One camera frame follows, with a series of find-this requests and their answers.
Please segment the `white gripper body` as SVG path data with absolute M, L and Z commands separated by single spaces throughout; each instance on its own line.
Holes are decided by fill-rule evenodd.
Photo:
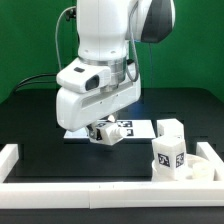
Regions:
M 61 86 L 56 97 L 58 124 L 76 131 L 136 102 L 140 97 L 140 80 L 125 78 L 109 90 L 112 72 L 108 66 L 95 66 L 75 59 L 56 77 Z

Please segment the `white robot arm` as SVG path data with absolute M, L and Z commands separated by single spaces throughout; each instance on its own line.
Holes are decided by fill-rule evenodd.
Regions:
M 113 145 L 127 132 L 116 112 L 141 93 L 135 43 L 158 43 L 175 23 L 173 0 L 77 0 L 78 57 L 57 74 L 58 124 Z

